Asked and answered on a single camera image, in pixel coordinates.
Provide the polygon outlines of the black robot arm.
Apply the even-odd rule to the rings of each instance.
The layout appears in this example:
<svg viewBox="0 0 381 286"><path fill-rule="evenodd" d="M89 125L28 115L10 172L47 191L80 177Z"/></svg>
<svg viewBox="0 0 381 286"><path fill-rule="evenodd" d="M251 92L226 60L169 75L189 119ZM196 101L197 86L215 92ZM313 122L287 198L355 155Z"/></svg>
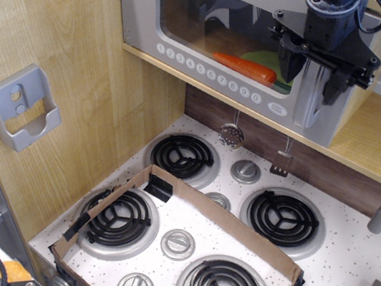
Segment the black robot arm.
<svg viewBox="0 0 381 286"><path fill-rule="evenodd" d="M309 59L328 69L323 103L333 105L353 85L366 90L381 60L363 42L361 34L381 31L365 28L368 0L305 0L306 13L276 10L271 37L279 42L279 67L284 81L292 81ZM376 1L381 8L381 0Z"/></svg>

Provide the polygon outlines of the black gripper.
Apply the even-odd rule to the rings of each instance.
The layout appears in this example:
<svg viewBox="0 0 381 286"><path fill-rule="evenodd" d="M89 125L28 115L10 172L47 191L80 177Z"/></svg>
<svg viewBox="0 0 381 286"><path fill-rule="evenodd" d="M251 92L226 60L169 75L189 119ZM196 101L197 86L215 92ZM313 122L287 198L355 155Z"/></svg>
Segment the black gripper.
<svg viewBox="0 0 381 286"><path fill-rule="evenodd" d="M279 40L279 68L286 83L301 72L306 60L332 73L323 89L323 104L333 105L352 85L367 89L380 67L377 55L360 36L381 31L381 21L365 28L366 3L348 0L305 0L307 11L276 10L271 36Z"/></svg>

